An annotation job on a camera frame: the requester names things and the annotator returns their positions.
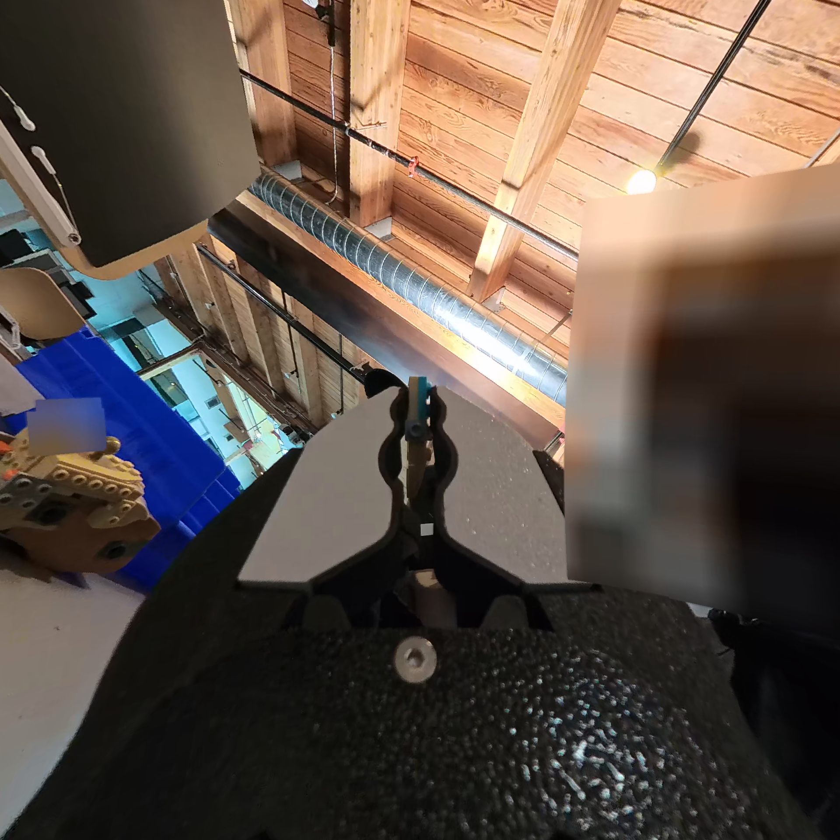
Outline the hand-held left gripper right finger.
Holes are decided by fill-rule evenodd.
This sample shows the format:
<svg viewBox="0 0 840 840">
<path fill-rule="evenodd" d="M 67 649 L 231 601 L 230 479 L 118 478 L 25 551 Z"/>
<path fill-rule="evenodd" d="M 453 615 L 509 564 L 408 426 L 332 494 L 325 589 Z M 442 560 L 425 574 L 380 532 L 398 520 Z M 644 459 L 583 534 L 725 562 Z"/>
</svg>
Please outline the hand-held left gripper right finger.
<svg viewBox="0 0 840 840">
<path fill-rule="evenodd" d="M 450 456 L 438 533 L 471 564 L 523 589 L 590 589 L 568 569 L 564 512 L 532 446 L 463 396 L 439 387 L 436 431 Z"/>
</svg>

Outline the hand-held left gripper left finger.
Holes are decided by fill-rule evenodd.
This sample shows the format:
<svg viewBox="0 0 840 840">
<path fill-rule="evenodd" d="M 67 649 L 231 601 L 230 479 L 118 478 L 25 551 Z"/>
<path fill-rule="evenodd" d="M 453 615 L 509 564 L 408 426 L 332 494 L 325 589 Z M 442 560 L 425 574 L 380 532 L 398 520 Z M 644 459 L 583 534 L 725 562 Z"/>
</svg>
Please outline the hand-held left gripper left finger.
<svg viewBox="0 0 840 840">
<path fill-rule="evenodd" d="M 394 489 L 380 453 L 395 428 L 390 387 L 333 420 L 303 447 L 238 582 L 314 586 L 378 547 L 392 528 Z"/>
</svg>

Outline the tan pointed brick piece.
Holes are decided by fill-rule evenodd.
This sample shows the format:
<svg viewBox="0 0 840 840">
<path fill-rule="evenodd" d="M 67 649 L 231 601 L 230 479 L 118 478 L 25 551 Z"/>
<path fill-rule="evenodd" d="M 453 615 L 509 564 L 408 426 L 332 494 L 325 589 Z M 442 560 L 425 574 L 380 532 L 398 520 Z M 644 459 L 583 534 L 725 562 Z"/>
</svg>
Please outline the tan pointed brick piece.
<svg viewBox="0 0 840 840">
<path fill-rule="evenodd" d="M 432 445 L 427 440 L 406 441 L 406 498 L 409 503 L 417 498 L 424 483 L 425 471 L 432 458 Z"/>
</svg>

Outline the large blue plastic bin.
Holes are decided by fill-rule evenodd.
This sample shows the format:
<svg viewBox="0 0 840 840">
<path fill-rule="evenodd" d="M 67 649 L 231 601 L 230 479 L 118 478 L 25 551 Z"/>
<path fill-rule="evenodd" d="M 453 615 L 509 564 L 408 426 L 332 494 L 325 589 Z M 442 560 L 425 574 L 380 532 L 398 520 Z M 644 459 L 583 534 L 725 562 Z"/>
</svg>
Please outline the large blue plastic bin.
<svg viewBox="0 0 840 840">
<path fill-rule="evenodd" d="M 141 590 L 151 590 L 204 529 L 190 510 L 226 467 L 221 456 L 87 328 L 16 367 L 44 398 L 101 399 L 106 430 L 121 441 L 120 457 L 142 474 L 147 506 L 161 525 L 121 571 Z"/>
</svg>

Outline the grey desk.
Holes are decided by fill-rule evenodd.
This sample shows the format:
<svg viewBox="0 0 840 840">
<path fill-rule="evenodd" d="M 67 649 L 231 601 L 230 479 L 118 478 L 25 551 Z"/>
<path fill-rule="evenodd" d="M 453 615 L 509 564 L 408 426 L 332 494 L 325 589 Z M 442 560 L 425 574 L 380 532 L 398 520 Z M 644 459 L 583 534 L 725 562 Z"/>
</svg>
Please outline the grey desk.
<svg viewBox="0 0 840 840">
<path fill-rule="evenodd" d="M 2 557 L 2 833 L 67 750 L 143 600 L 112 577 L 59 577 Z"/>
</svg>

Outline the tan brown brick ship model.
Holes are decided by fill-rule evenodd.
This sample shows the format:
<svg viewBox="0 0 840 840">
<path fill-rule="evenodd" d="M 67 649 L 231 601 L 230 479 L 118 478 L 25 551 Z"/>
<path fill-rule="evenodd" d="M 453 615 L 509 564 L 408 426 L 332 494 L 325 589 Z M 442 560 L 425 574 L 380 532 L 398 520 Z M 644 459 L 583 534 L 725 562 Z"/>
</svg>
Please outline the tan brown brick ship model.
<svg viewBox="0 0 840 840">
<path fill-rule="evenodd" d="M 31 452 L 26 430 L 1 439 L 2 539 L 33 565 L 110 574 L 161 531 L 116 437 L 99 451 L 42 456 Z"/>
</svg>

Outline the bent plywood chair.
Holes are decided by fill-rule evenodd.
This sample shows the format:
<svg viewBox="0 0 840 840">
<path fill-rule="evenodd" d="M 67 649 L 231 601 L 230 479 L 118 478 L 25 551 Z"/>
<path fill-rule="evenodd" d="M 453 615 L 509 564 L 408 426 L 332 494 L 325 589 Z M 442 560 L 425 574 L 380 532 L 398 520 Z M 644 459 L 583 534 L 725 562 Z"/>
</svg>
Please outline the bent plywood chair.
<svg viewBox="0 0 840 840">
<path fill-rule="evenodd" d="M 3 1 L 2 178 L 70 266 L 186 249 L 259 173 L 223 2 Z"/>
<path fill-rule="evenodd" d="M 62 340 L 86 326 L 57 284 L 43 270 L 1 269 L 2 323 L 15 323 L 17 340 Z"/>
</svg>

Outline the large silver ventilation duct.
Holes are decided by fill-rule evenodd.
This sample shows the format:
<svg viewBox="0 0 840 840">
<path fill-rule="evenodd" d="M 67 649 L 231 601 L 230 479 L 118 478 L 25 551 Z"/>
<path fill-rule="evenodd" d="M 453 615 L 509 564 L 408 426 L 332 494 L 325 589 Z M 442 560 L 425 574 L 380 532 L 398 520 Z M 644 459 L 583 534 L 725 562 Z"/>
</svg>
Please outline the large silver ventilation duct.
<svg viewBox="0 0 840 840">
<path fill-rule="evenodd" d="M 263 172 L 248 191 L 330 252 L 551 401 L 566 406 L 568 372 L 559 355 L 543 342 L 401 256 L 278 173 Z"/>
</svg>

